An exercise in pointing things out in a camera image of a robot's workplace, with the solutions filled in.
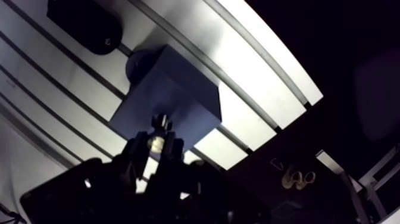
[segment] dark background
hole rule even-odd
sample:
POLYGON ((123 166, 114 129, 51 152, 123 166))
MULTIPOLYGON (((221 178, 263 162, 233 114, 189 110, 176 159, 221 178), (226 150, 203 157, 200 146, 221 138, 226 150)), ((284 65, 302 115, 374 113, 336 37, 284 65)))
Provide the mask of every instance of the dark background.
MULTIPOLYGON (((275 212, 278 216, 285 214, 284 218, 275 216, 273 223, 354 221, 348 193, 338 177, 315 160, 315 155, 325 150, 354 179, 359 179, 398 140, 398 132, 378 141, 365 137, 355 107, 354 73, 369 58, 400 46, 400 4, 246 1, 286 44, 324 98, 229 174, 273 210, 279 208, 275 212), (318 170, 319 181, 304 192, 284 190, 280 186, 282 172, 269 163, 272 158, 304 170, 318 170), (300 201, 300 205, 283 206, 282 201, 300 201)), ((388 203, 390 209, 395 207, 388 203)))

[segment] black surface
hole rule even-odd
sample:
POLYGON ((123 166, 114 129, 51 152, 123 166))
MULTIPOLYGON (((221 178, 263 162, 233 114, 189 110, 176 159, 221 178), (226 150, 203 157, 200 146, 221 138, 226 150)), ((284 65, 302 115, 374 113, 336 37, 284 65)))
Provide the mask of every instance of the black surface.
POLYGON ((121 24, 93 0, 49 0, 47 16, 94 54, 121 44, 121 24))

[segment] gray block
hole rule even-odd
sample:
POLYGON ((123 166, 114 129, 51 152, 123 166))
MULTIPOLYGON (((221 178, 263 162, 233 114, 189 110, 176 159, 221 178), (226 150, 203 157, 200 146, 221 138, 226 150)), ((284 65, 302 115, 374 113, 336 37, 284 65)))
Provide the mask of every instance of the gray block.
POLYGON ((151 119, 159 114, 170 116, 184 150, 221 123, 218 87, 170 46, 131 89, 110 125, 130 139, 140 131, 152 132, 151 119))

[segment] white panel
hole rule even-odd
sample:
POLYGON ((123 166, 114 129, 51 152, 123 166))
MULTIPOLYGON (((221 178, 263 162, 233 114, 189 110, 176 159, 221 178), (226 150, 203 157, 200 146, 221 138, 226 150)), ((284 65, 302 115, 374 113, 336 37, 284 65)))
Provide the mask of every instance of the white panel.
POLYGON ((195 148, 226 170, 247 156, 243 150, 227 139, 217 129, 212 130, 200 140, 195 145, 195 148))
POLYGON ((219 86, 222 125, 256 150, 276 132, 252 111, 228 86, 219 86))
POLYGON ((344 171, 343 168, 323 150, 317 154, 317 159, 337 175, 343 173, 344 171))
POLYGON ((46 16, 48 0, 12 1, 66 48, 106 78, 106 80, 123 93, 126 94, 128 92, 130 83, 125 74, 127 57, 120 51, 114 50, 107 55, 95 55, 91 53, 46 16))
POLYGON ((388 215, 385 219, 378 224, 399 224, 400 223, 400 207, 388 215))
POLYGON ((281 68, 294 81, 311 105, 322 98, 322 93, 303 69, 289 49, 276 36, 271 28, 243 0, 218 1, 239 23, 264 47, 278 62, 281 68))
POLYGON ((193 161, 201 160, 200 157, 192 153, 191 151, 185 152, 185 157, 183 158, 183 162, 190 165, 193 161))
POLYGON ((158 162, 155 161, 153 158, 149 157, 146 163, 145 171, 143 172, 143 176, 149 179, 150 176, 157 171, 157 167, 158 167, 158 162))
POLYGON ((79 136, 67 129, 58 120, 47 113, 42 107, 35 103, 28 95, 19 89, 6 75, 0 71, 0 92, 15 104, 24 114, 31 118, 36 124, 51 134, 64 146, 77 154, 80 158, 87 160, 98 157, 104 162, 110 159, 100 153, 97 149, 82 140, 79 136))
POLYGON ((23 86, 66 122, 112 155, 122 152, 126 140, 91 116, 23 60, 0 39, 0 64, 23 86))
POLYGON ((106 120, 111 118, 121 100, 35 31, 3 1, 0 1, 0 28, 25 54, 60 84, 106 120))
MULTIPOLYGON (((12 114, 15 117, 15 119, 17 119, 19 122, 21 122, 21 124, 24 125, 26 128, 28 128, 33 134, 35 134, 37 137, 39 137, 41 140, 43 140, 43 142, 46 142, 46 144, 49 145, 52 149, 54 149, 56 152, 58 152, 59 155, 66 158, 68 161, 70 161, 74 165, 80 164, 80 161, 77 160, 77 158, 73 157, 66 150, 62 149, 54 141, 49 139, 46 135, 44 135, 41 131, 39 131, 36 127, 34 127, 28 120, 26 120, 18 111, 16 111, 11 105, 9 105, 8 102, 6 102, 6 100, 4 100, 1 97, 0 97, 0 104, 4 107, 4 110, 7 110, 10 114, 12 114)), ((14 124, 11 123, 10 121, 8 121, 6 117, 3 117, 1 114, 0 114, 0 116, 7 123, 9 123, 10 126, 14 127, 14 124)))
POLYGON ((265 61, 202 0, 145 0, 284 128, 305 108, 265 61))
POLYGON ((141 181, 136 180, 136 193, 143 193, 143 192, 145 192, 146 187, 147 187, 147 182, 146 182, 146 181, 143 181, 143 180, 141 180, 141 181))
POLYGON ((180 199, 181 200, 187 198, 188 196, 189 196, 189 194, 187 194, 187 193, 180 193, 180 199))
POLYGON ((118 14, 124 24, 123 43, 131 49, 155 48, 165 44, 171 45, 176 51, 190 61, 199 71, 216 85, 219 84, 222 125, 238 137, 249 148, 256 150, 271 139, 275 132, 247 104, 243 102, 204 64, 196 59, 177 41, 159 28, 146 15, 126 0, 96 0, 109 11, 118 14))

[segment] cable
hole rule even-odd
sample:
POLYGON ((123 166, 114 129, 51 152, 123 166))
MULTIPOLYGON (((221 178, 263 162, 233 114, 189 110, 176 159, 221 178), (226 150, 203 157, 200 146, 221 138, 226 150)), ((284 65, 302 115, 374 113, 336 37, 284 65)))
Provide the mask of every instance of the cable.
POLYGON ((12 221, 15 221, 15 219, 10 219, 10 220, 4 221, 4 222, 0 222, 0 224, 6 224, 6 223, 9 223, 9 222, 12 222, 12 221))

